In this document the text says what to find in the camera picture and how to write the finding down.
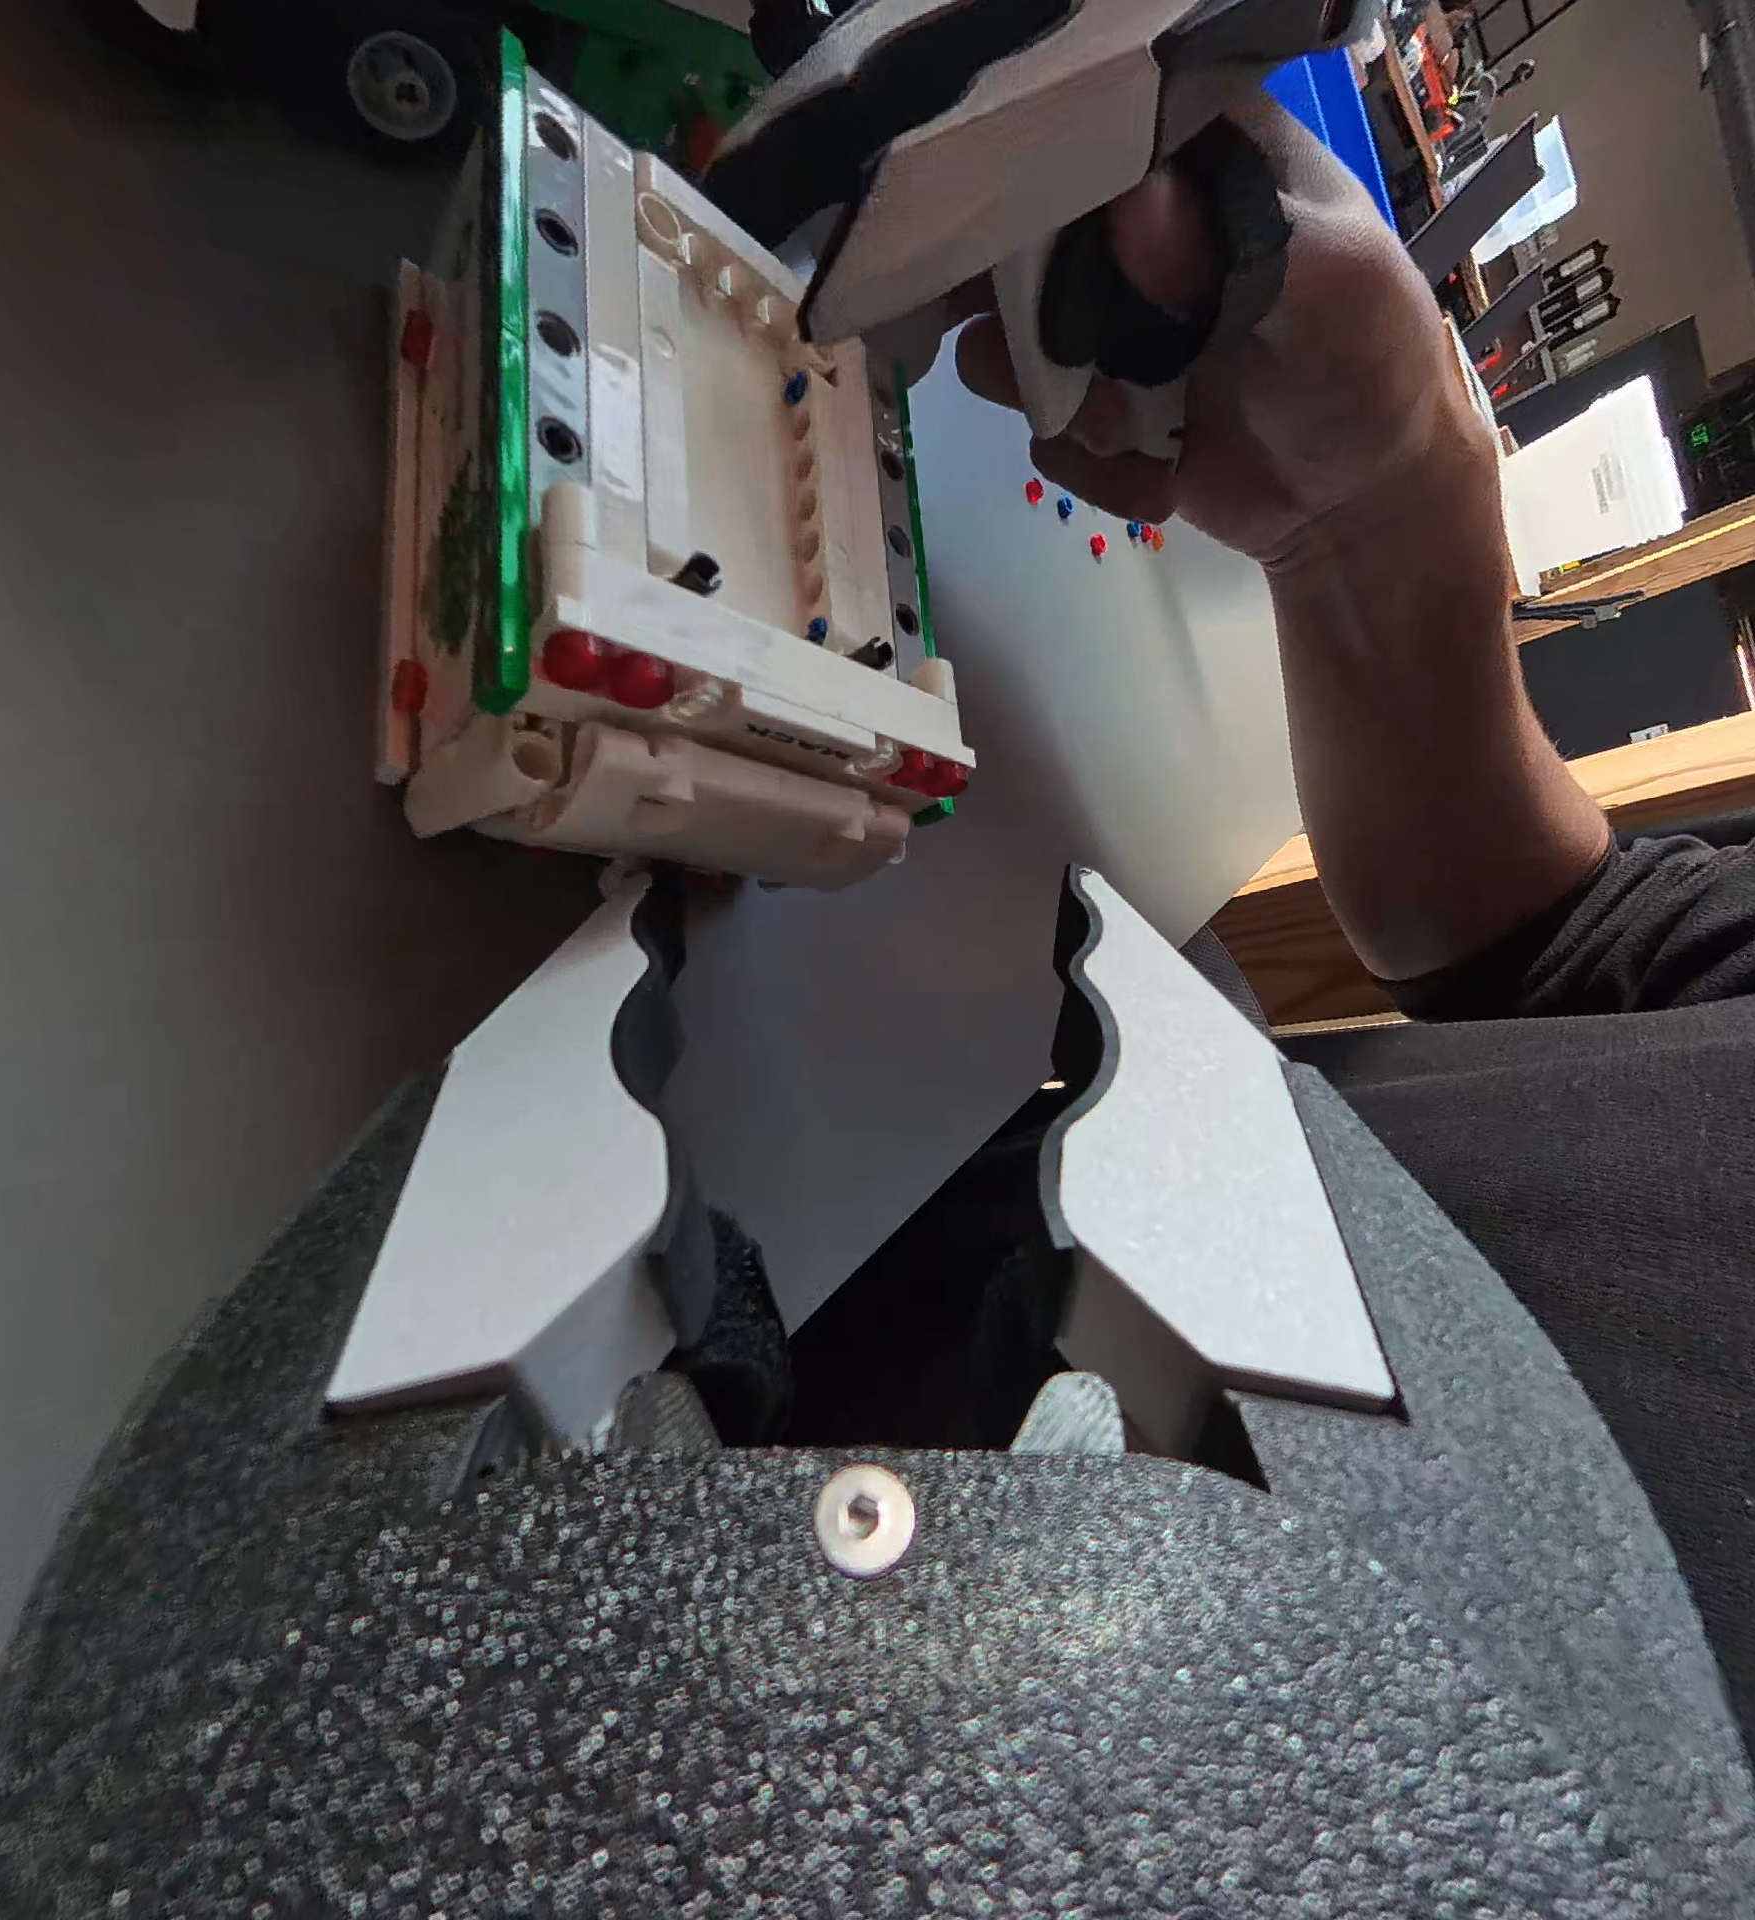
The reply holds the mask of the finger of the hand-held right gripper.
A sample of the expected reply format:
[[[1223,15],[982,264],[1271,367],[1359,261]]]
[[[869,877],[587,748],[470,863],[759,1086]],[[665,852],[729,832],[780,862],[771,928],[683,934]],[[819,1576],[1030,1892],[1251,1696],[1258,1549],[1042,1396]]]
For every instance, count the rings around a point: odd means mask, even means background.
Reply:
[[[879,5],[825,73],[875,151],[802,306],[818,345],[933,306],[1138,183],[1275,66],[1363,38],[1366,2],[1089,2],[965,33],[973,5]]]
[[[753,24],[784,45],[773,79],[719,146],[705,196],[753,238],[809,221],[996,249],[1013,210],[1008,163],[1140,128],[1156,148],[1165,94],[1223,63],[1220,5],[847,5],[799,41],[794,7]]]

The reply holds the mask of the person's right hand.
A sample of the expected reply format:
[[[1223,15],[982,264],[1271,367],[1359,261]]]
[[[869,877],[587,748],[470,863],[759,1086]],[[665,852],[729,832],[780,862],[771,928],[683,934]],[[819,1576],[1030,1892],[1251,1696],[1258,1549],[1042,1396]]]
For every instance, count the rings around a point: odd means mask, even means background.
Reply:
[[[1033,468],[1124,518],[1183,518],[1271,585],[1427,554],[1489,569],[1507,596],[1496,440],[1438,300],[1361,183],[1294,124],[1285,291],[1246,352],[1200,363],[1179,462],[1033,437]]]

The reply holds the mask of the white lego truck container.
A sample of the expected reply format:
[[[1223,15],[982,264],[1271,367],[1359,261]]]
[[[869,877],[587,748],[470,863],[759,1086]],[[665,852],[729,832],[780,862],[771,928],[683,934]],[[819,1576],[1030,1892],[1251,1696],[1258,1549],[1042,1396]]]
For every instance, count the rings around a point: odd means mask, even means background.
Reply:
[[[376,779],[409,831],[838,892],[975,769],[908,406],[504,30],[389,324]]]

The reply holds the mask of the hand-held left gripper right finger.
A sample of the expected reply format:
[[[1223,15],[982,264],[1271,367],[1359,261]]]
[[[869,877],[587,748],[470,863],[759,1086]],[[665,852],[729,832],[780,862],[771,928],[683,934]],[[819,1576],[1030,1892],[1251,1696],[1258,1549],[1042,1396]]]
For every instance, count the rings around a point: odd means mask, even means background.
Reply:
[[[1038,1147],[1055,1329],[1148,1449],[1195,1457],[1225,1391],[1387,1413],[1399,1385],[1285,1063],[1098,872],[1069,866]]]

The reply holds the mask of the scattered red blue lego studs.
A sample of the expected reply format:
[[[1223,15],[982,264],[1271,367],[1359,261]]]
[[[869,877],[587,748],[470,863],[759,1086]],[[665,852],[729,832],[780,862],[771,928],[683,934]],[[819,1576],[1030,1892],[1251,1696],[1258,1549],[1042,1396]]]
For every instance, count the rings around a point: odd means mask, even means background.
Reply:
[[[1162,524],[1133,518],[1120,522],[1102,509],[1082,501],[1077,494],[1058,489],[1041,475],[1027,477],[1022,494],[1033,510],[1053,510],[1066,533],[1079,541],[1091,558],[1100,563],[1113,550],[1113,541],[1118,548],[1130,545],[1132,550],[1140,552],[1159,552],[1167,546]]]

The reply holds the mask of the wooden table with black frame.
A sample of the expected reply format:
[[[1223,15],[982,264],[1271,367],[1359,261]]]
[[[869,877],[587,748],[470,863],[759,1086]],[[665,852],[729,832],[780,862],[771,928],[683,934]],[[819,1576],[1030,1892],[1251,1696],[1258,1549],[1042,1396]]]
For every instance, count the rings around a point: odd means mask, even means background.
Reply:
[[[1568,761],[1755,710],[1755,492],[1548,574],[1519,643]]]

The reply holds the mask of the white panel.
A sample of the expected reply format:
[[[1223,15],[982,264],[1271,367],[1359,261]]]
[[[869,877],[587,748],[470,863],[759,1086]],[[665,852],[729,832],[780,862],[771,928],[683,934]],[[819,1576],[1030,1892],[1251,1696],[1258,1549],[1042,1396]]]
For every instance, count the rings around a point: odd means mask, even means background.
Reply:
[[[1521,596],[1543,578],[1680,530],[1686,507],[1658,390],[1642,373],[1499,464]]]

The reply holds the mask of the blue storage bin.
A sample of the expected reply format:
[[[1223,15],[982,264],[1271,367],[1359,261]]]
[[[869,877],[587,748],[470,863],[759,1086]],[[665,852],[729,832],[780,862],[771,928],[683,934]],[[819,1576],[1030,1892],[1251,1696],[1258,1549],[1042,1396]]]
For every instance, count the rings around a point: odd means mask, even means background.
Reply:
[[[1334,48],[1289,61],[1265,79],[1265,90],[1359,180],[1386,227],[1399,231],[1351,52]]]

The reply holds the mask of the white green lego truck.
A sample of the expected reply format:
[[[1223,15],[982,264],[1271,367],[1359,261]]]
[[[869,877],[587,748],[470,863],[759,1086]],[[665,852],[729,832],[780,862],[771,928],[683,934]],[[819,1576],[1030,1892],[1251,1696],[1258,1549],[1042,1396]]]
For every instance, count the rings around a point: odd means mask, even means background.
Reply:
[[[665,155],[731,128],[768,81],[742,26],[690,5],[359,2],[335,9],[331,103],[389,151],[458,151],[506,33],[582,109]]]

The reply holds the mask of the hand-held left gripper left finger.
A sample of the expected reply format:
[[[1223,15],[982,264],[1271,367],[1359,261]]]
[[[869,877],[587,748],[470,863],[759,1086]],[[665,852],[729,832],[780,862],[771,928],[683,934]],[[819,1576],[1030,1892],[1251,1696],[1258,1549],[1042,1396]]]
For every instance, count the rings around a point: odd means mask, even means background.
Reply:
[[[454,1051],[339,1351],[333,1413],[513,1396],[583,1443],[705,1336],[705,1202],[663,1117],[683,900],[602,903]]]

